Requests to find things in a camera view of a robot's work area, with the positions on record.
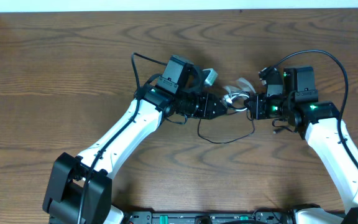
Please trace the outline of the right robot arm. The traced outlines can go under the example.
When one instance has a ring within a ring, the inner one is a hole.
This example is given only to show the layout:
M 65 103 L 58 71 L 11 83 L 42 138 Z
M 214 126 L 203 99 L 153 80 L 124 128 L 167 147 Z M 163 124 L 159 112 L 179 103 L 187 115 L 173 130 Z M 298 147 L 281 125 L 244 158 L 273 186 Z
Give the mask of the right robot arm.
M 252 119 L 288 123 L 319 156 L 345 208 L 340 217 L 315 204 L 291 210 L 291 223 L 358 223 L 358 148 L 339 110 L 330 101 L 319 101 L 311 66 L 288 67 L 283 72 L 267 67 L 259 72 L 265 93 L 254 94 L 244 104 Z

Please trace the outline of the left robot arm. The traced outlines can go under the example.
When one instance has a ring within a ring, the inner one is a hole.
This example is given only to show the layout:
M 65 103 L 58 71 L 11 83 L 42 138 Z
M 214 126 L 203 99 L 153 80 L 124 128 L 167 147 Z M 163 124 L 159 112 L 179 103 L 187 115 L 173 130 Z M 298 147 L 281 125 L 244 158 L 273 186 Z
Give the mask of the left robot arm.
M 112 182 L 136 147 L 171 115 L 214 119 L 226 114 L 208 93 L 218 74 L 172 55 L 163 73 L 137 83 L 134 99 L 119 121 L 77 156 L 62 153 L 53 163 L 42 209 L 63 223 L 122 223 L 112 204 Z

